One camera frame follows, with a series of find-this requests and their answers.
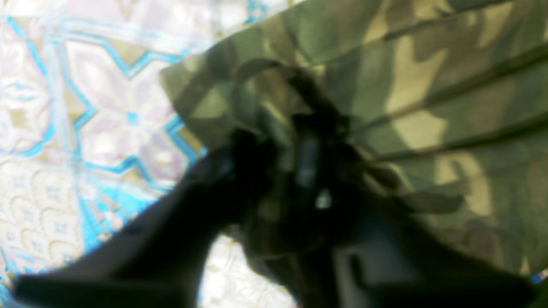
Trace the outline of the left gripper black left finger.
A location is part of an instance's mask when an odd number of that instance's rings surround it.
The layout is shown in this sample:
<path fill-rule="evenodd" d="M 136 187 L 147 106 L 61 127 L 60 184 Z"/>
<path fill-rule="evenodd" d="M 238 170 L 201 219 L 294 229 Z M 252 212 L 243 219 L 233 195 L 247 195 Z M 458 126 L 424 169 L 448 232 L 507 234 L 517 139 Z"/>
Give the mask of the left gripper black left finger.
<path fill-rule="evenodd" d="M 33 308 L 194 308 L 211 243 L 239 223 L 273 160 L 248 133 L 210 151 L 106 243 L 46 274 L 21 275 L 12 296 Z"/>

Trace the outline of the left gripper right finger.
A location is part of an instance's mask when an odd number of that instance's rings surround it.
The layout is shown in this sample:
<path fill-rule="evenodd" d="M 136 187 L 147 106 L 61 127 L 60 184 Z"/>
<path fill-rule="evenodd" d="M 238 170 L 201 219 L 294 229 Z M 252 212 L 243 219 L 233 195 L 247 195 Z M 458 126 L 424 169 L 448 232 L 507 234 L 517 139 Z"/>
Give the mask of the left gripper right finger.
<path fill-rule="evenodd" d="M 294 117 L 298 231 L 274 276 L 300 308 L 528 308 L 536 288 L 443 244 L 384 188 L 395 177 L 344 143 L 340 123 Z"/>

